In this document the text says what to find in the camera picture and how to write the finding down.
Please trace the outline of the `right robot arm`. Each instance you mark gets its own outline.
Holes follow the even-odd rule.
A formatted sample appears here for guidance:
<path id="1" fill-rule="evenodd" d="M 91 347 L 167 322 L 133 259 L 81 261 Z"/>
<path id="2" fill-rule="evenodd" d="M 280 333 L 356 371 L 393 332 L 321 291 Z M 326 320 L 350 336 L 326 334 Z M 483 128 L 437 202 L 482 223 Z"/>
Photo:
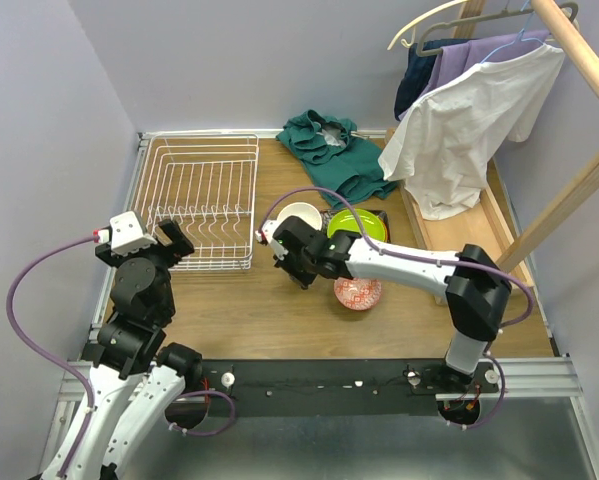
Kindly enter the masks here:
<path id="1" fill-rule="evenodd" d="M 256 238 L 302 289 L 320 276 L 388 281 L 443 297 L 454 335 L 432 381 L 446 392 L 465 392 L 475 380 L 512 291 L 508 277 L 475 245 L 443 252 L 378 242 L 350 230 L 328 236 L 297 216 L 265 221 Z"/>

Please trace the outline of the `black square floral plate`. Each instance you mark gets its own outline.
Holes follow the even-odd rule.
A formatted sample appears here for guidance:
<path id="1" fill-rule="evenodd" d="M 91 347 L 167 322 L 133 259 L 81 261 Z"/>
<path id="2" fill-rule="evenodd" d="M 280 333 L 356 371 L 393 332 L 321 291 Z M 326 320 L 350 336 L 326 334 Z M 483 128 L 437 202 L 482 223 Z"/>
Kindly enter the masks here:
<path id="1" fill-rule="evenodd" d="M 323 219 L 323 227 L 322 227 L 323 232 L 326 233 L 326 229 L 327 229 L 327 225 L 328 225 L 328 221 L 329 221 L 330 217 L 339 211 L 340 210 L 332 210 L 332 209 L 325 209 L 325 210 L 320 211 L 320 214 Z M 388 242 L 390 240 L 390 230 L 389 230 L 389 226 L 388 226 L 388 217 L 387 217 L 386 212 L 383 210 L 368 210 L 368 211 L 377 214 L 385 222 L 387 229 L 388 229 L 388 234 L 389 234 L 389 239 L 385 242 Z"/>

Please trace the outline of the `red bowl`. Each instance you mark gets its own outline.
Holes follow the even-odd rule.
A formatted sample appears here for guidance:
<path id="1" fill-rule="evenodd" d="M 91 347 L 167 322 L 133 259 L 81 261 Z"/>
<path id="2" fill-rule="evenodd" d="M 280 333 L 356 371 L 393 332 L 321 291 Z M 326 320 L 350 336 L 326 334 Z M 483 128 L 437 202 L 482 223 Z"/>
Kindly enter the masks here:
<path id="1" fill-rule="evenodd" d="M 323 227 L 320 211 L 307 202 L 294 202 L 285 206 L 277 215 L 276 220 L 281 223 L 291 216 L 300 218 L 315 230 L 321 230 Z"/>

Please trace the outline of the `green round plate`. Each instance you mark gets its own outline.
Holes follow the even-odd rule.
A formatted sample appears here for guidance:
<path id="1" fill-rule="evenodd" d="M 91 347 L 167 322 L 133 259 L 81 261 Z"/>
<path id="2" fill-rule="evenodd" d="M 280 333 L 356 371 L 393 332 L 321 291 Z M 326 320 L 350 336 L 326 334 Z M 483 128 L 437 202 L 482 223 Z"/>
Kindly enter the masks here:
<path id="1" fill-rule="evenodd" d="M 356 214 L 369 237 L 380 242 L 389 239 L 387 226 L 377 214 L 364 209 L 356 209 Z M 327 236 L 332 237 L 339 230 L 361 232 L 355 216 L 349 210 L 339 211 L 330 217 L 326 229 Z"/>

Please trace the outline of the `blue white patterned bowl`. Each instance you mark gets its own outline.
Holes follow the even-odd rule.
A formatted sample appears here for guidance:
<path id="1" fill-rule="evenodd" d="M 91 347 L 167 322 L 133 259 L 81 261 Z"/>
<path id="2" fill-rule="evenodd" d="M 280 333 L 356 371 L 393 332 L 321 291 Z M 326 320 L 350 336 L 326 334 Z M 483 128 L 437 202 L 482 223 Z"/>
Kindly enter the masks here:
<path id="1" fill-rule="evenodd" d="M 336 299 L 354 311 L 366 311 L 376 306 L 382 295 L 382 284 L 376 279 L 345 279 L 334 282 Z"/>

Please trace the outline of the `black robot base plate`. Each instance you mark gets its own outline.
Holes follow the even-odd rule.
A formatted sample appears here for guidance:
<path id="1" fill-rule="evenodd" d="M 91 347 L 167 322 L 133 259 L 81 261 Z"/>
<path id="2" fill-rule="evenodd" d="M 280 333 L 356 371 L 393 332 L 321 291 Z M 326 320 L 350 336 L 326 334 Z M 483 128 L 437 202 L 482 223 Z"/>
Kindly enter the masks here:
<path id="1" fill-rule="evenodd" d="M 445 399 L 499 391 L 482 360 L 465 386 L 443 380 L 440 359 L 204 360 L 208 385 L 230 396 L 238 417 L 435 416 Z"/>

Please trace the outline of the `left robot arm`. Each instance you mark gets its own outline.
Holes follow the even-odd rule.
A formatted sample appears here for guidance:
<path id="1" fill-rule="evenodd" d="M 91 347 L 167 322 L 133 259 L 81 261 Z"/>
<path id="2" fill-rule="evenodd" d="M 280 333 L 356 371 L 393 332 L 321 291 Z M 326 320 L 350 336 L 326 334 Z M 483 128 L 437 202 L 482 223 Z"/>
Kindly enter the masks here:
<path id="1" fill-rule="evenodd" d="M 93 347 L 91 390 L 43 479 L 121 478 L 166 407 L 200 385 L 201 355 L 163 343 L 176 312 L 169 270 L 194 247 L 176 222 L 160 225 L 168 244 L 133 211 L 97 232 L 95 255 L 115 270 L 113 310 Z"/>

